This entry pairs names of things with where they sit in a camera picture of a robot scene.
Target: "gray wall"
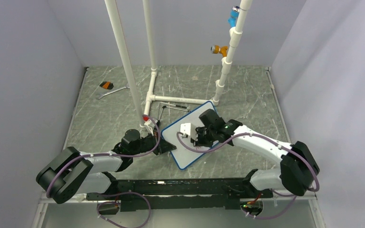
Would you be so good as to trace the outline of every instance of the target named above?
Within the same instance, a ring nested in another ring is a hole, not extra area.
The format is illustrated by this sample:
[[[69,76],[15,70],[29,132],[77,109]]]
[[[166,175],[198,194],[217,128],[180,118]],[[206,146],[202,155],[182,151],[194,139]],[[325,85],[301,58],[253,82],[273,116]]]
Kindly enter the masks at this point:
[[[0,228],[30,227],[83,72],[46,0],[0,0]]]
[[[103,0],[48,0],[85,66],[122,65]],[[234,64],[271,66],[306,0],[254,0]],[[230,9],[240,0],[151,0],[158,64],[221,64]],[[141,0],[118,0],[134,65],[150,65]]]
[[[365,228],[365,0],[308,0],[272,79],[289,133],[321,168],[327,227]]]

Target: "gray marble surface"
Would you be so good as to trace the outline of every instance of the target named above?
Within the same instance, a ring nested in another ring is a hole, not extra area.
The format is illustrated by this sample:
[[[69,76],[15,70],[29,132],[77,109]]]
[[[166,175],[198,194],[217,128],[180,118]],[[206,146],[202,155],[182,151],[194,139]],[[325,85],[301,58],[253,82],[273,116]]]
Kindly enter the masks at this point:
[[[135,66],[133,72],[141,94],[142,108],[149,87],[150,67]],[[156,78],[156,95],[211,99],[221,66],[160,66]],[[86,72],[76,115],[67,146],[84,152],[106,152],[121,140],[126,130],[139,129],[129,90],[122,90],[101,100],[98,85],[111,81],[115,87],[127,83],[122,66],[90,67]],[[191,109],[198,105],[187,104]],[[157,117],[158,102],[153,102],[150,115]],[[285,141],[282,122],[267,75],[262,66],[232,66],[223,95],[216,107],[225,120],[236,119],[249,128],[271,138]],[[166,110],[162,126],[171,124],[185,112]],[[245,177],[252,169],[270,169],[272,164],[261,156],[238,147],[224,146],[202,156],[186,170],[178,169],[170,154],[149,154],[115,176],[118,179],[184,179]]]

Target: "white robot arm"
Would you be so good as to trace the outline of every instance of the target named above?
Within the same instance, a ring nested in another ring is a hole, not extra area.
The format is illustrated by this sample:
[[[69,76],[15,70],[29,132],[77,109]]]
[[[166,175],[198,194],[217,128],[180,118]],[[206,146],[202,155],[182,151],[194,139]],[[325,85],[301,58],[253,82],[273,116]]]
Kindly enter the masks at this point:
[[[252,170],[246,176],[244,180],[249,182],[247,190],[251,193],[275,189],[303,196],[319,173],[316,161],[302,142],[290,144],[271,139],[236,120],[225,122],[212,109],[203,112],[199,118],[204,127],[196,127],[191,123],[181,124],[178,133],[182,137],[189,137],[194,146],[211,147],[215,141],[219,141],[221,145],[209,150],[212,152],[228,143],[255,152],[276,165],[276,168],[270,170]],[[187,146],[185,148],[203,152]]]
[[[109,172],[125,170],[133,157],[150,152],[159,155],[174,149],[174,145],[159,139],[157,132],[141,137],[138,130],[130,129],[114,149],[105,153],[86,153],[67,147],[40,171],[36,182],[58,204],[80,193],[114,194],[118,192],[118,181]]]

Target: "pvc pipe frame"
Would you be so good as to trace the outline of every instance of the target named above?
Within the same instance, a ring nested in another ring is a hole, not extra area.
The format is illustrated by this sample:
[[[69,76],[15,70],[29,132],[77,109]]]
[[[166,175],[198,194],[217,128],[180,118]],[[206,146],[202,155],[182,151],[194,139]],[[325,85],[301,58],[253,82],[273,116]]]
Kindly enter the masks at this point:
[[[149,114],[150,105],[152,101],[167,101],[167,102],[180,102],[180,103],[190,103],[190,104],[203,104],[207,102],[207,100],[201,99],[191,99],[191,98],[181,98],[181,97],[166,97],[166,96],[156,96],[153,94],[154,83],[157,76],[157,65],[156,60],[154,58],[154,42],[153,42],[153,34],[152,34],[152,23],[150,18],[150,6],[149,0],[143,0],[144,6],[144,18],[146,24],[146,33],[147,33],[147,41],[149,46],[149,55],[151,62],[151,77],[149,83],[149,89],[146,93],[145,100],[145,108],[142,112],[142,107],[140,103],[140,97],[138,90],[136,88],[135,78],[132,72],[131,61],[129,59],[128,50],[126,48],[126,42],[124,37],[124,31],[122,29],[121,19],[119,16],[116,0],[105,0],[108,15],[110,17],[111,26],[114,31],[114,36],[118,45],[118,49],[121,55],[121,60],[124,65],[124,70],[126,74],[127,81],[130,85],[130,91],[132,94],[132,99],[136,108],[136,114],[139,119],[139,124],[141,127],[144,127],[144,121],[142,119],[142,114]],[[214,105],[219,104],[219,98],[223,93],[224,84],[227,78],[227,74],[230,72],[234,52],[236,47],[240,42],[240,38],[242,35],[242,28],[244,26],[244,21],[247,16],[247,12],[250,9],[252,4],[252,0],[241,0],[240,3],[240,13],[237,18],[237,23],[235,27],[230,29],[230,46],[227,52],[227,56],[222,58],[222,74],[219,80],[216,81],[216,92],[215,96],[211,99]]]
[[[222,69],[221,77],[216,80],[216,92],[215,96],[211,99],[214,105],[219,104],[219,99],[223,93],[224,84],[226,82],[227,74],[230,72],[231,64],[233,61],[234,52],[239,45],[241,35],[243,34],[244,21],[247,16],[248,10],[250,9],[252,0],[241,0],[240,3],[240,13],[237,18],[237,23],[235,27],[230,29],[230,43],[229,49],[227,51],[227,56],[221,59]]]
[[[111,26],[113,27],[114,36],[121,56],[122,64],[124,66],[126,79],[128,81],[131,90],[132,100],[134,101],[136,115],[139,120],[139,125],[141,127],[144,127],[144,120],[142,118],[143,112],[141,106],[141,98],[136,88],[135,78],[132,72],[131,60],[129,59],[128,50],[126,48],[124,31],[122,29],[117,2],[115,0],[104,0],[104,2],[106,3],[108,16],[110,17]]]
[[[152,68],[149,89],[146,93],[144,114],[149,115],[150,104],[152,103],[152,101],[168,101],[168,102],[190,103],[190,104],[199,104],[199,105],[207,102],[208,100],[191,99],[191,98],[183,98],[183,97],[156,96],[153,94],[154,83],[155,83],[156,76],[157,76],[157,65],[156,65],[156,60],[154,58],[154,42],[153,42],[153,34],[152,34],[152,22],[150,19],[149,0],[143,0],[143,5],[144,5],[144,17],[145,17],[145,24],[146,24],[147,42],[149,45],[150,63],[151,63],[151,68]]]

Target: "whiteboard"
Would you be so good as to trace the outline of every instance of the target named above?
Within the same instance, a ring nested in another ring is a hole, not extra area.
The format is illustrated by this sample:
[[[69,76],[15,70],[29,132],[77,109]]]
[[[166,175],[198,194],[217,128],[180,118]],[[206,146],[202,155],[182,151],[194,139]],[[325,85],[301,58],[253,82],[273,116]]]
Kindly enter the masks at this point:
[[[180,170],[185,170],[188,166],[198,160],[204,153],[195,153],[184,148],[177,139],[177,132],[180,131],[180,125],[184,123],[192,123],[197,127],[203,127],[203,123],[199,119],[199,116],[208,109],[212,109],[216,112],[215,106],[213,106],[211,101],[207,101],[203,103],[201,106],[192,110],[190,113],[181,117],[174,123],[170,124],[166,128],[164,128],[161,132],[162,138],[164,138],[167,142],[175,145],[177,149],[171,151],[171,154]],[[210,147],[194,147],[194,145],[190,142],[189,138],[183,138],[182,141],[191,148],[195,148],[200,151],[207,151]]]

